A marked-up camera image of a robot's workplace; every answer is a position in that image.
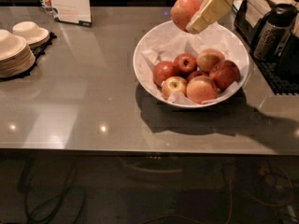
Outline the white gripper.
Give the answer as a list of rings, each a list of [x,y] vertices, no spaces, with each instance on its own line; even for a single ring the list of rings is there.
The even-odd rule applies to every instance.
[[[234,0],[199,0],[200,9],[195,12],[186,30],[190,34],[199,34],[209,25],[220,20],[232,8]]]

